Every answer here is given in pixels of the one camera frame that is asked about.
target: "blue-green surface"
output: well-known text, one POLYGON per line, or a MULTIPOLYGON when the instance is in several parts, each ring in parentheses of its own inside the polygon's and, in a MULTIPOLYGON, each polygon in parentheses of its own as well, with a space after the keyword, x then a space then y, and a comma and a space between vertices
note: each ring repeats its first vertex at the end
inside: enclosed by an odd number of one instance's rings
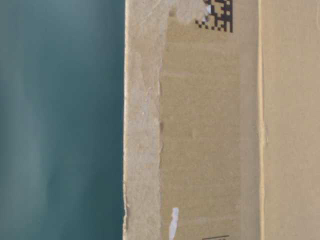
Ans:
POLYGON ((0 0, 0 240, 122 238, 124 0, 0 0))

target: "torn cardboard surface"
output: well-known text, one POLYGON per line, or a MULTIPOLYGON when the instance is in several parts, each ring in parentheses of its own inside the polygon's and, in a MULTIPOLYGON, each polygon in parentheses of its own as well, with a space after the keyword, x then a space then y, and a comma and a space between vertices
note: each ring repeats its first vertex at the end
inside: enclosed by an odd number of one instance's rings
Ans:
POLYGON ((124 239, 320 236, 317 4, 126 2, 124 239))

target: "printed mark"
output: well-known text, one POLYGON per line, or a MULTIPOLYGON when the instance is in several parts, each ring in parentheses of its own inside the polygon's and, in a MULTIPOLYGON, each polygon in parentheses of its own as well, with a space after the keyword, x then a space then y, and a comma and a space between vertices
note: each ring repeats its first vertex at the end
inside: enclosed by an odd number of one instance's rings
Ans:
POLYGON ((205 3, 202 19, 196 19, 199 28, 233 33, 233 0, 203 0, 205 3))
POLYGON ((202 240, 210 240, 210 239, 217 239, 217 240, 225 240, 226 238, 230 237, 229 235, 224 235, 224 236, 213 236, 213 237, 206 237, 202 238, 202 240))

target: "cardboard box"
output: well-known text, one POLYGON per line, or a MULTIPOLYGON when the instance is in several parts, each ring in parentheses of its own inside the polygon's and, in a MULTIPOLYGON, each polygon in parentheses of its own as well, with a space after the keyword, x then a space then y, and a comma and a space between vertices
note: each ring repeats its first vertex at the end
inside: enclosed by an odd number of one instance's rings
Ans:
POLYGON ((124 239, 320 238, 319 13, 127 0, 124 239))

